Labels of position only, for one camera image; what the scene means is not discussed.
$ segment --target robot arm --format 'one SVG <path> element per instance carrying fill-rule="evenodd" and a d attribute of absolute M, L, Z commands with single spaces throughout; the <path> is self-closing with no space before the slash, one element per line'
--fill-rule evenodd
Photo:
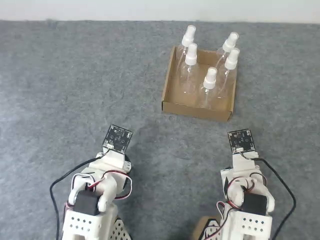
<path fill-rule="evenodd" d="M 126 138 L 130 140 L 130 131 L 111 125 L 102 145 L 103 152 L 73 176 L 62 240 L 109 240 L 120 235 L 119 239 L 131 240 L 113 203 L 127 198 L 132 191 L 132 179 L 128 176 L 131 162 L 124 153 L 129 143 L 129 140 L 125 142 Z M 128 180 L 130 191 L 121 195 Z"/>
<path fill-rule="evenodd" d="M 221 240 L 268 240 L 272 227 L 269 213 L 275 208 L 275 199 L 263 183 L 264 176 L 259 166 L 240 153 L 233 155 L 233 161 L 237 160 L 250 168 L 221 171 L 227 200 L 221 219 L 221 224 L 224 224 Z"/>
<path fill-rule="evenodd" d="M 219 226 L 206 227 L 212 234 L 202 240 L 268 240 L 275 199 L 267 179 L 252 159 L 258 158 L 248 129 L 229 132 L 232 168 L 220 171 L 225 203 Z"/>

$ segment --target cardboard tray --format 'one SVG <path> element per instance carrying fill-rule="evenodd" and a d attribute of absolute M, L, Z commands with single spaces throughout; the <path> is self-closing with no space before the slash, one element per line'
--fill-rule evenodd
<path fill-rule="evenodd" d="M 186 96 L 186 94 L 180 90 L 178 77 L 176 75 L 176 50 L 177 47 L 174 46 L 170 55 L 162 93 L 162 111 L 165 113 L 216 120 L 218 122 L 227 122 L 234 111 L 237 72 L 234 75 L 235 80 L 232 94 L 229 97 L 219 99 L 217 103 L 212 106 L 212 109 L 194 107 L 192 105 L 195 101 L 195 96 Z M 200 68 L 197 84 L 200 85 L 207 74 L 208 68 L 217 62 L 216 52 L 198 49 L 197 62 Z"/>

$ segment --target black cable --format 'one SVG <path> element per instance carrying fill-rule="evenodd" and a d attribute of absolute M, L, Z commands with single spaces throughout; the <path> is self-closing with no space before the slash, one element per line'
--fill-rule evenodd
<path fill-rule="evenodd" d="M 293 206 L 291 208 L 291 210 L 287 213 L 287 215 L 284 217 L 284 219 L 282 220 L 282 222 L 280 223 L 280 225 L 278 226 L 278 228 L 276 229 L 272 240 L 275 240 L 276 237 L 278 236 L 281 228 L 283 227 L 283 225 L 285 224 L 285 222 L 287 221 L 287 219 L 290 217 L 290 215 L 294 212 L 296 205 L 297 205 L 297 201 L 296 201 L 296 197 L 295 195 L 292 193 L 292 191 L 290 190 L 290 188 L 288 187 L 288 185 L 285 183 L 285 181 L 280 177 L 279 173 L 263 158 L 252 158 L 251 160 L 253 161 L 262 161 L 264 162 L 265 165 L 267 165 L 267 167 L 269 169 L 271 169 L 271 171 L 276 175 L 276 177 L 279 179 L 279 181 L 283 184 L 283 186 L 286 188 L 286 190 L 288 191 L 288 193 L 290 194 L 290 196 L 292 197 L 293 200 Z"/>
<path fill-rule="evenodd" d="M 57 180 L 55 180 L 51 186 L 50 186 L 50 197 L 53 203 L 53 207 L 54 207 L 54 211 L 55 211 L 55 217 L 56 217 L 56 234 L 55 234 L 55 240 L 59 240 L 59 232 L 60 232 L 60 220 L 59 220 L 59 210 L 57 207 L 57 203 L 54 197 L 54 193 L 52 191 L 53 187 L 59 183 L 60 181 L 62 181 L 63 179 L 65 179 L 67 176 L 69 176 L 72 172 L 74 172 L 75 170 L 81 168 L 82 166 L 92 163 L 98 159 L 101 159 L 103 156 L 105 156 L 106 153 L 102 154 L 101 156 L 95 157 L 95 158 L 91 158 L 87 161 L 84 161 L 83 163 L 80 163 L 79 165 L 75 166 L 73 169 L 71 169 L 70 171 L 68 171 L 66 174 L 64 174 L 62 177 L 58 178 Z"/>

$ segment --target cardboard box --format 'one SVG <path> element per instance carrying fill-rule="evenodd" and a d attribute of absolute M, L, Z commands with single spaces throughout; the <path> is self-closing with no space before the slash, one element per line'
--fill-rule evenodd
<path fill-rule="evenodd" d="M 212 220 L 216 220 L 218 223 L 220 223 L 220 219 L 215 216 L 203 216 L 196 225 L 190 239 L 201 240 L 201 237 L 204 235 L 204 230 L 206 227 L 208 227 L 209 222 Z"/>
<path fill-rule="evenodd" d="M 162 93 L 162 111 L 171 114 L 227 122 L 234 111 L 236 80 L 234 81 L 232 94 L 227 98 L 219 99 L 217 104 L 212 106 L 212 109 L 194 107 L 193 103 L 196 101 L 196 97 L 186 96 L 186 94 L 181 92 L 179 86 L 179 79 L 176 74 L 176 50 L 177 47 L 174 46 L 170 55 Z M 216 52 L 198 49 L 197 62 L 200 68 L 197 84 L 200 86 L 207 74 L 208 68 L 217 62 Z"/>

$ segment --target wire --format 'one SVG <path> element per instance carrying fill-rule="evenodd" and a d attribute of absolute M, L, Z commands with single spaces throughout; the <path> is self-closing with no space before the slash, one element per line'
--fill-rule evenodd
<path fill-rule="evenodd" d="M 58 178 L 57 180 L 55 180 L 49 188 L 50 191 L 50 197 L 53 203 L 53 207 L 54 207 L 54 211 L 55 211 L 55 217 L 56 217 L 56 233 L 55 233 L 55 240 L 59 240 L 59 232 L 60 232 L 60 220 L 59 220 L 59 210 L 57 207 L 57 203 L 55 200 L 55 196 L 53 193 L 53 188 L 54 186 L 59 183 L 60 181 L 62 181 L 63 179 L 65 179 L 67 176 L 69 176 L 72 172 L 74 172 L 75 170 L 81 168 L 82 166 L 92 163 L 98 159 L 101 159 L 102 157 L 104 157 L 109 151 L 105 152 L 104 154 L 102 154 L 101 156 L 95 157 L 95 158 L 91 158 L 87 161 L 84 161 L 83 163 L 80 163 L 79 165 L 75 166 L 73 169 L 71 169 L 70 171 L 66 172 L 62 177 Z"/>
<path fill-rule="evenodd" d="M 249 177 L 251 177 L 253 174 L 258 174 L 258 175 L 260 175 L 260 176 L 263 178 L 263 180 L 264 180 L 263 185 L 267 186 L 268 181 L 267 181 L 267 178 L 266 178 L 265 175 L 263 175 L 263 174 L 260 173 L 260 172 L 252 172 L 252 173 L 250 173 Z"/>
<path fill-rule="evenodd" d="M 92 176 L 90 173 L 84 173 L 84 172 L 76 173 L 75 175 L 73 175 L 71 180 L 71 190 L 74 189 L 75 187 L 76 176 L 83 176 L 82 178 L 91 178 L 93 182 L 96 181 L 94 176 Z"/>
<path fill-rule="evenodd" d="M 218 232 L 220 232 L 220 230 L 224 227 L 224 225 L 226 224 L 227 220 L 228 220 L 228 217 L 229 217 L 229 213 L 231 210 L 233 210 L 234 208 L 230 208 L 228 210 L 228 212 L 226 213 L 226 217 L 225 217 L 225 220 L 223 221 L 222 225 L 214 232 L 212 233 L 211 235 L 207 236 L 204 240 L 209 240 L 210 238 L 212 238 L 214 235 L 216 235 Z"/>
<path fill-rule="evenodd" d="M 229 182 L 227 188 L 229 188 L 229 187 L 231 186 L 231 184 L 232 184 L 236 179 L 241 179 L 241 178 L 246 181 L 246 186 L 247 186 L 247 189 L 248 189 L 248 188 L 249 188 L 249 183 L 248 183 L 247 178 L 244 177 L 244 176 L 237 176 L 237 177 L 235 177 L 234 179 L 232 179 L 232 180 Z"/>
<path fill-rule="evenodd" d="M 255 182 L 252 180 L 252 185 L 251 185 L 251 187 L 250 188 L 248 188 L 247 190 L 246 190 L 246 192 L 250 192 L 252 189 L 254 189 L 255 188 Z"/>
<path fill-rule="evenodd" d="M 287 221 L 287 219 L 290 217 L 290 215 L 294 212 L 294 210 L 296 209 L 297 206 L 297 200 L 295 195 L 293 194 L 293 192 L 290 190 L 290 188 L 288 187 L 288 185 L 285 183 L 285 181 L 280 177 L 279 173 L 263 158 L 252 158 L 251 160 L 253 161 L 262 161 L 264 162 L 264 164 L 271 169 L 271 171 L 276 175 L 276 177 L 279 179 L 279 181 L 282 183 L 282 185 L 285 187 L 285 189 L 288 191 L 288 193 L 290 194 L 292 201 L 293 201 L 293 206 L 291 208 L 291 210 L 287 213 L 287 215 L 283 218 L 282 222 L 280 223 L 280 225 L 278 226 L 278 228 L 276 229 L 272 240 L 275 240 L 276 237 L 278 236 L 281 228 L 283 227 L 283 225 L 285 224 L 285 222 Z"/>
<path fill-rule="evenodd" d="M 223 206 L 223 209 L 225 208 L 225 203 L 223 201 L 217 201 L 215 206 L 216 209 L 218 209 L 218 212 L 220 213 L 221 219 L 224 219 L 224 215 L 222 214 L 220 208 L 219 208 L 219 204 L 221 204 Z"/>
<path fill-rule="evenodd" d="M 229 187 L 231 186 L 231 184 L 235 182 L 235 180 L 240 179 L 240 178 L 243 178 L 243 179 L 246 181 L 246 187 L 244 187 L 244 188 L 246 188 L 246 191 L 247 191 L 247 190 L 249 189 L 249 182 L 248 182 L 247 178 L 244 177 L 244 176 L 237 176 L 237 177 L 233 178 L 233 179 L 229 182 L 229 184 L 227 185 L 227 187 L 226 187 L 226 198 L 228 199 L 227 203 L 230 204 L 230 205 L 231 205 L 233 208 L 235 208 L 235 209 L 240 209 L 240 207 L 237 206 L 237 205 L 235 205 L 234 203 L 232 203 L 232 202 L 229 200 L 228 189 L 229 189 Z"/>
<path fill-rule="evenodd" d="M 89 188 L 93 188 L 93 187 L 97 186 L 97 185 L 105 178 L 105 175 L 106 175 L 106 174 L 109 174 L 109 173 L 120 174 L 120 175 L 123 175 L 123 176 L 125 176 L 127 179 L 130 180 L 130 191 L 129 191 L 127 194 L 123 195 L 123 196 L 117 196 L 117 197 L 115 197 L 116 200 L 123 200 L 123 199 L 128 198 L 128 197 L 131 195 L 131 193 L 132 193 L 132 178 L 129 177 L 128 174 L 126 174 L 126 173 L 124 173 L 124 172 L 122 172 L 122 171 L 118 171 L 118 170 L 108 170 L 108 171 L 105 171 L 105 172 L 103 173 L 101 179 L 100 179 L 99 181 L 96 181 L 96 182 L 93 183 L 92 185 L 90 185 Z"/>

